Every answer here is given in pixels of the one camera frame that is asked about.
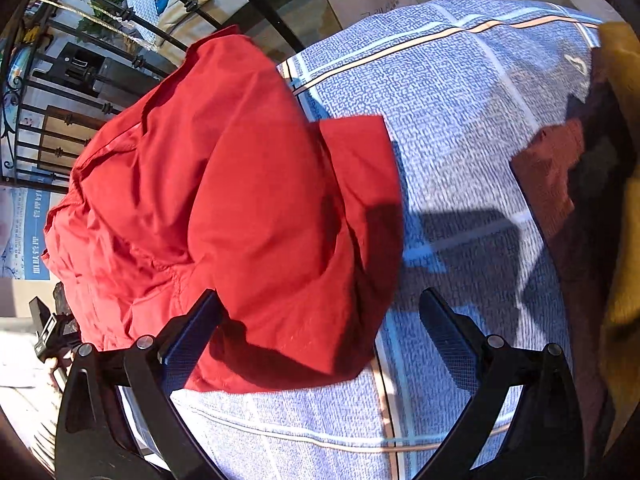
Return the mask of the dark red garment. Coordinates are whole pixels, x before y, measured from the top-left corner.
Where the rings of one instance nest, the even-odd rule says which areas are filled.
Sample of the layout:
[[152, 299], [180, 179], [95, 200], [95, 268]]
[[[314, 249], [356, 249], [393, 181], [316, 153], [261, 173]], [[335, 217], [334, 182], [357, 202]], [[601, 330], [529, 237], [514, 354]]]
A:
[[600, 331], [620, 244], [623, 190], [637, 161], [611, 85], [567, 100], [510, 166], [550, 252], [565, 304], [586, 460], [603, 452], [613, 405], [599, 370]]

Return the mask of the black iron railing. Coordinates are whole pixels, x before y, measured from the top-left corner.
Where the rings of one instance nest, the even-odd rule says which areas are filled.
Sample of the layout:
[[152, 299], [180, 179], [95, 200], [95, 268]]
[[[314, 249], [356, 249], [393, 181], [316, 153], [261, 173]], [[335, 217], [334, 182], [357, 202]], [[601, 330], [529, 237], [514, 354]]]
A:
[[[193, 0], [180, 0], [217, 29]], [[292, 48], [298, 39], [267, 0], [248, 0]], [[1, 34], [1, 180], [64, 188], [104, 122], [176, 66], [138, 33], [126, 0], [21, 0]]]

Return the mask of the blue white wall poster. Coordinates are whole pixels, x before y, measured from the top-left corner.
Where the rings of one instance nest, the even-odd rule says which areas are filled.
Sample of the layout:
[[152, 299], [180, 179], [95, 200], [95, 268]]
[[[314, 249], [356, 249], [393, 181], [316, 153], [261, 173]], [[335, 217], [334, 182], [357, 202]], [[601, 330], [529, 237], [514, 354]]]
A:
[[49, 281], [41, 259], [43, 229], [51, 194], [33, 188], [2, 186], [0, 193], [1, 276], [12, 280]]

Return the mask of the blue plaid bed sheet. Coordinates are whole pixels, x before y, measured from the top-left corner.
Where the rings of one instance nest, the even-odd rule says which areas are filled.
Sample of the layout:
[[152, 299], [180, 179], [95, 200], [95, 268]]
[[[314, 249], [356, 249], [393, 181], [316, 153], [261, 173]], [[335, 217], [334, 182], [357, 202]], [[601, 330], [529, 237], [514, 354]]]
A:
[[350, 26], [284, 61], [312, 119], [380, 114], [401, 178], [398, 289], [350, 382], [276, 393], [175, 392], [231, 479], [409, 479], [468, 394], [420, 321], [434, 287], [515, 347], [570, 343], [555, 270], [510, 162], [585, 99], [598, 20], [554, 3], [432, 0]]

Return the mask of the mustard yellow garment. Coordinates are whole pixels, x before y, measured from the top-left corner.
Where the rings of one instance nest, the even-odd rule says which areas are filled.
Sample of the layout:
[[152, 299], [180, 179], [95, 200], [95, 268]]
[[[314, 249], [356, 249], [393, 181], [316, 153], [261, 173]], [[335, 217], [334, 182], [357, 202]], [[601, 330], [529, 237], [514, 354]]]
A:
[[[599, 26], [608, 80], [639, 147], [639, 39], [625, 22]], [[623, 432], [639, 404], [639, 170], [626, 180], [620, 249], [601, 328], [600, 370], [615, 418], [608, 440]]]

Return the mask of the red puffer jacket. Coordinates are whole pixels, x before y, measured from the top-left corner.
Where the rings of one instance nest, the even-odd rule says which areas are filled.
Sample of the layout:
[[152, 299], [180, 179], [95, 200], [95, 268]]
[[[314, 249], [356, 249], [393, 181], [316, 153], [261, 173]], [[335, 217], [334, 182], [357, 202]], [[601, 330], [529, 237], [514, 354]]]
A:
[[190, 389], [337, 384], [371, 361], [397, 285], [392, 142], [378, 115], [308, 119], [226, 29], [96, 133], [43, 237], [96, 348], [157, 334], [211, 289], [224, 313]]

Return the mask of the black quilted folded jacket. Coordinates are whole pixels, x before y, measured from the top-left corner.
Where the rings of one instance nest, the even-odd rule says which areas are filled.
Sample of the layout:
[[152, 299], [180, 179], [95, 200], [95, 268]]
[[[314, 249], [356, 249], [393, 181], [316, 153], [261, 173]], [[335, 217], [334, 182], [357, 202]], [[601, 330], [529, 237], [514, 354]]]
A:
[[55, 284], [52, 295], [54, 299], [55, 313], [57, 315], [73, 315], [72, 309], [70, 308], [70, 305], [68, 304], [68, 301], [66, 299], [65, 288], [62, 282], [58, 282]]

